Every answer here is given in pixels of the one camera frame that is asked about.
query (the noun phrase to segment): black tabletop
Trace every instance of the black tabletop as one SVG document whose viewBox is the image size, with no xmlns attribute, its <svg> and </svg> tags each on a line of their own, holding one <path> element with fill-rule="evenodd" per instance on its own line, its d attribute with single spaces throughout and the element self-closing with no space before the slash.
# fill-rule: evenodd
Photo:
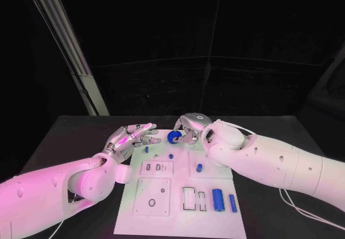
<svg viewBox="0 0 345 239">
<path fill-rule="evenodd" d="M 315 154 L 324 154 L 294 116 L 211 118 L 213 120 L 221 119 L 231 122 L 257 134 L 276 138 Z M 21 173 L 24 174 L 45 167 L 91 157 L 96 153 L 102 152 L 106 140 L 120 126 L 152 122 L 159 125 L 158 129 L 171 129 L 174 128 L 177 119 L 178 117 L 174 116 L 63 116 L 58 118 Z M 262 185 L 236 172 L 234 184 L 249 239 L 345 238 L 345 232 L 341 229 L 307 218 L 298 213 L 283 202 L 276 188 Z M 54 238 L 143 239 L 149 237 L 113 234 L 123 189 L 125 185 L 116 184 L 107 199 L 65 220 Z M 291 192 L 291 196 L 298 207 L 331 222 L 345 226 L 345 213 L 337 207 L 302 193 Z M 57 226 L 28 238 L 47 239 L 55 229 Z"/>
</svg>

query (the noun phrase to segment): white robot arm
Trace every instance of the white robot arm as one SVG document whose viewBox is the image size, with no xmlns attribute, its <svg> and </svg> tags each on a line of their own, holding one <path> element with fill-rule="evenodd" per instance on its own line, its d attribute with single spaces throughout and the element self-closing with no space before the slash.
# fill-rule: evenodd
<svg viewBox="0 0 345 239">
<path fill-rule="evenodd" d="M 161 143 L 156 125 L 122 127 L 91 158 L 25 173 L 0 184 L 0 238 L 21 239 L 68 219 L 129 183 L 132 167 L 120 164 L 135 148 Z M 68 190 L 77 195 L 68 200 Z"/>
<path fill-rule="evenodd" d="M 198 113 L 181 116 L 175 129 L 187 135 L 175 142 L 201 140 L 210 160 L 272 187 L 302 192 L 345 211 L 345 163 L 318 156 L 294 145 L 216 122 Z"/>
</svg>

